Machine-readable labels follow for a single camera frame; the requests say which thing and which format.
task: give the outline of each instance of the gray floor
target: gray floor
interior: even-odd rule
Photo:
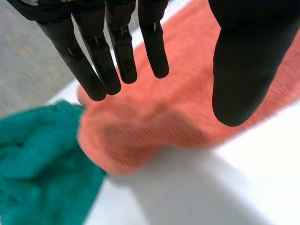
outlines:
[[[130,30],[137,27],[135,11]],[[80,36],[77,27],[75,34]],[[111,46],[107,28],[105,36]],[[73,79],[36,23],[0,0],[0,117],[43,104]]]

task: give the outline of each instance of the salmon cloth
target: salmon cloth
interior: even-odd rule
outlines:
[[[300,95],[300,34],[278,69],[269,93],[239,127],[220,123],[212,110],[212,60],[220,27],[207,0],[195,0],[164,27],[170,73],[154,77],[144,45],[135,51],[138,80],[94,102],[82,87],[78,141],[85,154],[109,173],[130,174],[165,145],[205,147],[260,122]]]

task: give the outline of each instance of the teal towel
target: teal towel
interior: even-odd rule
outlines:
[[[105,172],[81,151],[83,108],[68,102],[0,120],[2,225],[79,225]]]

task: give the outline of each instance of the robotic hand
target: robotic hand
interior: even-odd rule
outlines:
[[[128,24],[135,0],[8,0],[24,17],[38,23],[89,97],[101,101],[121,90],[103,34],[106,16],[113,50],[124,83],[137,80]],[[160,20],[168,0],[139,0],[139,24],[147,55],[157,78],[169,73]],[[74,35],[73,15],[99,77]]]
[[[124,83],[137,79],[128,30],[135,0],[7,0],[35,20],[90,98],[100,101],[121,85],[103,35],[104,16]],[[168,62],[160,20],[168,0],[139,0],[139,24],[158,78]],[[213,110],[228,126],[246,121],[266,96],[276,71],[300,27],[300,0],[209,0],[221,26],[214,53]],[[100,79],[74,36],[74,16]]]

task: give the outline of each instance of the white surface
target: white surface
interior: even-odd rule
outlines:
[[[189,1],[172,2],[164,21]],[[48,103],[78,103],[77,86]],[[300,101],[209,152],[168,148],[138,174],[108,176],[86,224],[299,225],[299,115]]]

